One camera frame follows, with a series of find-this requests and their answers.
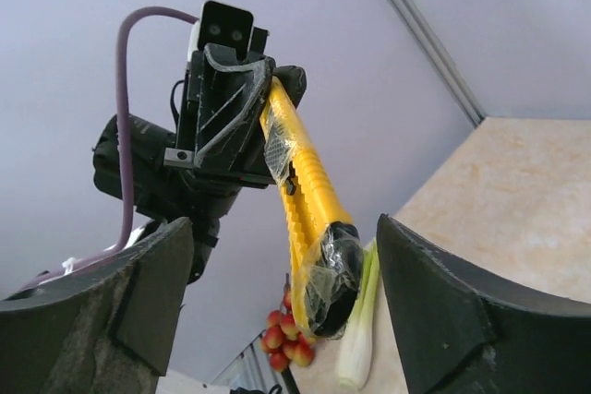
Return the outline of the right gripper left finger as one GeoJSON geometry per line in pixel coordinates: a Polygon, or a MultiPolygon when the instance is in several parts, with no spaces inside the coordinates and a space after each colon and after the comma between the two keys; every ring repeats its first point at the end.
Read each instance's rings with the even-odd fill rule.
{"type": "Polygon", "coordinates": [[[4,393],[153,393],[192,266],[178,219],[99,266],[1,303],[4,393]]]}

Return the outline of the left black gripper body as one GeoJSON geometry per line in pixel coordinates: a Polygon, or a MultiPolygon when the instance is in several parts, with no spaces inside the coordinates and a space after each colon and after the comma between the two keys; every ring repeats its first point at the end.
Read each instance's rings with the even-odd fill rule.
{"type": "Polygon", "coordinates": [[[175,132],[137,116],[130,118],[133,203],[161,223],[192,223],[198,280],[218,243],[220,220],[246,188],[264,189],[271,174],[263,159],[263,135],[253,117],[239,121],[216,113],[183,117],[175,132]]]}

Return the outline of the yellow utility knife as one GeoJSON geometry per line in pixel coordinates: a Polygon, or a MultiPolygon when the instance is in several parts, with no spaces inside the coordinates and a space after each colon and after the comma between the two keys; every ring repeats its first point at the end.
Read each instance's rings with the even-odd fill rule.
{"type": "Polygon", "coordinates": [[[271,81],[259,120],[264,159],[285,212],[295,324],[309,336],[337,337],[361,288],[364,252],[358,230],[278,78],[271,81]]]}

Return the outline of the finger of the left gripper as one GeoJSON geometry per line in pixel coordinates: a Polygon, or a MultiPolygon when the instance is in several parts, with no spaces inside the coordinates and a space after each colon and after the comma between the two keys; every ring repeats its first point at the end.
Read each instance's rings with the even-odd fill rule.
{"type": "Polygon", "coordinates": [[[273,75],[281,81],[292,104],[297,108],[307,90],[305,69],[301,66],[277,66],[273,75]]]}
{"type": "Polygon", "coordinates": [[[192,54],[176,128],[176,147],[191,152],[196,173],[268,177],[259,117],[276,67],[269,56],[208,43],[192,54]]]}

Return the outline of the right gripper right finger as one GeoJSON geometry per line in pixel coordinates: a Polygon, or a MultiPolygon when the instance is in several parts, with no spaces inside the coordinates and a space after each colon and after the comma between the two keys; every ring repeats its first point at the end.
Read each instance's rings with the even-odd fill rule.
{"type": "Polygon", "coordinates": [[[504,279],[386,214],[377,245],[409,392],[589,392],[588,303],[504,279]]]}

